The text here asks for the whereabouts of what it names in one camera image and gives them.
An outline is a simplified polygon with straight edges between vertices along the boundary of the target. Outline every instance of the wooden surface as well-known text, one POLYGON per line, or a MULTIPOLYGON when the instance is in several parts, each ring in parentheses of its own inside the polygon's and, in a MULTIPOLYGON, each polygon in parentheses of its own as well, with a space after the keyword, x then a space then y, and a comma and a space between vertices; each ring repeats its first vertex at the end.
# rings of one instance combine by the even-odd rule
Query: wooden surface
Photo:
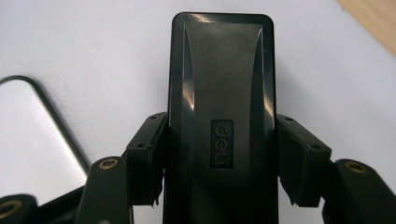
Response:
POLYGON ((338 2, 396 56, 396 0, 338 0, 338 2))

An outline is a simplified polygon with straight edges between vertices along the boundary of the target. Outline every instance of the brass screw insert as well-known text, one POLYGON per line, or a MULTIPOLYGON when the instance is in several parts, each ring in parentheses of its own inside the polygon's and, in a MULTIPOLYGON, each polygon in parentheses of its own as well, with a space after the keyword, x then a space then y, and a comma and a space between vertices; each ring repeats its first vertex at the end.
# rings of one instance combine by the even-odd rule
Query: brass screw insert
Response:
POLYGON ((0 219, 11 216, 14 212, 18 211, 21 206, 22 202, 20 200, 11 200, 0 204, 0 219))
POLYGON ((348 161, 348 162, 346 162, 345 166, 349 170, 359 173, 359 174, 367 173, 367 169, 362 164, 355 162, 355 161, 348 161))
POLYGON ((100 167, 102 170, 109 170, 109 169, 114 168, 118 163, 119 163, 119 161, 117 161, 117 160, 108 159, 108 160, 102 161, 102 162, 99 164, 99 167, 100 167))

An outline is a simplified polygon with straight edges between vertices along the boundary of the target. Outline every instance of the embossed logo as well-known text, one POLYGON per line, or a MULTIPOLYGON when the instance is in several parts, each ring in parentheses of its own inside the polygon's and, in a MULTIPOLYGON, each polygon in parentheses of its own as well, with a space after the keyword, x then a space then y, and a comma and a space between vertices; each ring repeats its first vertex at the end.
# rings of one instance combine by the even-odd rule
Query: embossed logo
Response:
POLYGON ((233 121, 214 119, 210 136, 210 167, 233 168, 233 121))

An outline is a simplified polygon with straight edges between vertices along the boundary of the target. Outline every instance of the glossy plastic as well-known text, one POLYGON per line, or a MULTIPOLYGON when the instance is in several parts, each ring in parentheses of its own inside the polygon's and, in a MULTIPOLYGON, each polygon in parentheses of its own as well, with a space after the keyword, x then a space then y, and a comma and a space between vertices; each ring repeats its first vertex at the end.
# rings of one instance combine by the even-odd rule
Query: glossy plastic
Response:
POLYGON ((273 23, 175 16, 164 223, 277 223, 273 23))

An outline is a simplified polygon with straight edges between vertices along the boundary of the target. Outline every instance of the white table surface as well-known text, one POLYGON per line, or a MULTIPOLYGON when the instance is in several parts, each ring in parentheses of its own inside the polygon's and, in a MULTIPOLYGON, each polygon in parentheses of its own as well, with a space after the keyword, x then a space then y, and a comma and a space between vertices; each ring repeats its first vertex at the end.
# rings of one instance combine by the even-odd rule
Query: white table surface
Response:
MULTIPOLYGON (((333 160, 365 162, 396 191, 396 58, 334 0, 3 0, 0 78, 38 80, 91 162, 120 155, 147 116, 166 110, 180 11, 270 16, 277 113, 331 147, 333 160)), ((319 209, 279 194, 280 223, 322 223, 319 209)), ((161 223, 161 213, 135 209, 135 220, 161 223)))

